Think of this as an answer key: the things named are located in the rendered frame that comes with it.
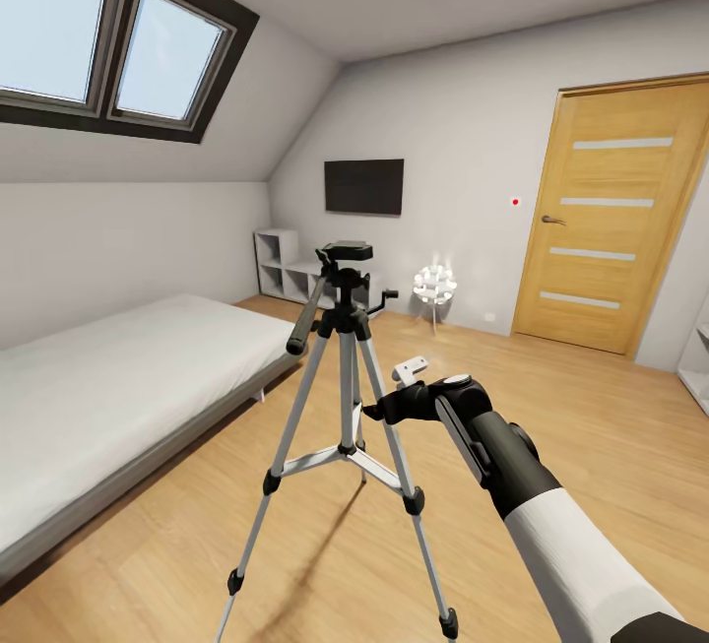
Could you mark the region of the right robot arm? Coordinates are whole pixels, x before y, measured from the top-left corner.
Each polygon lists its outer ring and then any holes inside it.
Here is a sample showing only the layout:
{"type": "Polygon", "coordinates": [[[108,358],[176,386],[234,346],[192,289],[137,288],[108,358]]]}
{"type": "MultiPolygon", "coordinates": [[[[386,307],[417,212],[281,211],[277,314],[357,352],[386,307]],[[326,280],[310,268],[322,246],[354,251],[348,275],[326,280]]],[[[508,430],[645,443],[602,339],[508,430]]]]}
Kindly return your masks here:
{"type": "MultiPolygon", "coordinates": [[[[351,289],[351,301],[355,289],[351,289]]],[[[612,546],[540,462],[518,422],[504,422],[469,374],[424,385],[417,356],[394,367],[397,391],[362,409],[375,421],[445,424],[520,551],[562,643],[709,643],[612,546]]]]}

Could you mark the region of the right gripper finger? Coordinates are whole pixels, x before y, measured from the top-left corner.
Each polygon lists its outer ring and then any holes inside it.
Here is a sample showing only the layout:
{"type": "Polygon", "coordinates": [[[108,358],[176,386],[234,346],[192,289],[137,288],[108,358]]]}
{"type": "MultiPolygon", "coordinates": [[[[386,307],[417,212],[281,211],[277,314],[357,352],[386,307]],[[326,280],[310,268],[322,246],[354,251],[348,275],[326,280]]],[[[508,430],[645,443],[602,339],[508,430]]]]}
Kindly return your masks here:
{"type": "Polygon", "coordinates": [[[373,404],[373,406],[367,406],[362,409],[364,414],[367,414],[370,418],[375,419],[375,421],[381,421],[384,419],[383,411],[380,402],[373,404]]]}

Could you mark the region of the camera tripod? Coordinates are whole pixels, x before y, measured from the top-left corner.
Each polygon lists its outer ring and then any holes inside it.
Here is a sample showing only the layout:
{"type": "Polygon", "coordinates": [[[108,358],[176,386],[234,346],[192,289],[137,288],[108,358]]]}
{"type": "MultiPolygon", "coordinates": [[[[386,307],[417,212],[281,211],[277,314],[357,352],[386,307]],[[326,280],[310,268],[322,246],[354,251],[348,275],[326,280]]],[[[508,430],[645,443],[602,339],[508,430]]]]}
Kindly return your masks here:
{"type": "Polygon", "coordinates": [[[448,638],[448,643],[456,643],[459,628],[458,615],[453,609],[448,609],[445,602],[434,558],[420,516],[420,512],[424,509],[425,496],[419,486],[414,486],[397,426],[389,425],[385,419],[381,420],[387,434],[397,473],[389,471],[384,465],[369,457],[365,453],[365,442],[362,438],[361,412],[363,406],[362,397],[360,396],[357,345],[360,345],[375,400],[379,402],[383,396],[387,396],[387,391],[372,344],[368,319],[370,316],[377,314],[378,310],[384,309],[385,297],[386,299],[389,297],[399,298],[399,291],[385,290],[382,292],[381,305],[377,305],[372,309],[361,309],[357,307],[357,301],[351,301],[351,289],[359,289],[364,286],[366,290],[369,290],[370,274],[363,274],[362,271],[352,268],[341,269],[336,260],[365,261],[372,259],[372,246],[366,245],[365,241],[337,240],[335,243],[328,243],[323,248],[316,248],[314,251],[318,256],[318,260],[322,261],[321,276],[314,287],[310,300],[304,305],[298,321],[294,325],[286,345],[287,353],[292,356],[300,356],[303,353],[311,333],[311,326],[313,326],[321,292],[327,283],[331,283],[333,288],[340,288],[341,299],[334,303],[333,309],[326,309],[323,312],[322,320],[317,326],[319,332],[317,332],[298,393],[290,410],[290,417],[285,427],[283,438],[273,466],[267,471],[263,482],[263,499],[251,528],[243,557],[237,569],[231,571],[227,581],[229,598],[222,621],[220,626],[218,626],[218,633],[214,643],[220,643],[222,639],[232,604],[243,584],[244,572],[257,541],[265,512],[272,495],[278,490],[281,480],[284,477],[290,477],[290,475],[302,473],[302,471],[308,471],[308,469],[321,467],[338,460],[351,461],[354,465],[357,465],[361,469],[361,482],[366,483],[365,475],[371,475],[402,496],[405,510],[407,514],[412,516],[416,528],[420,549],[440,613],[439,623],[442,627],[442,634],[448,638]],[[310,453],[309,455],[298,457],[298,459],[287,461],[286,457],[290,444],[318,371],[322,354],[334,329],[339,333],[340,338],[341,443],[334,445],[334,447],[328,447],[328,449],[322,449],[322,451],[316,451],[316,453],[310,453]]]}

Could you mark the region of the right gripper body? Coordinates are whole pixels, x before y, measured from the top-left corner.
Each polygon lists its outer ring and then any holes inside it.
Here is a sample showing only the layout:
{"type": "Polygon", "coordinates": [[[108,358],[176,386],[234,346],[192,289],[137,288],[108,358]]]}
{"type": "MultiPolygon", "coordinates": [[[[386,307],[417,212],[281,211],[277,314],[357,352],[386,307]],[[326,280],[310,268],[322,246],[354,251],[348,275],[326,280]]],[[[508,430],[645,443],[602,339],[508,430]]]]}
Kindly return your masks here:
{"type": "Polygon", "coordinates": [[[394,391],[379,400],[384,419],[389,425],[395,425],[403,419],[423,419],[417,406],[417,395],[424,387],[423,380],[401,391],[394,391]]]}

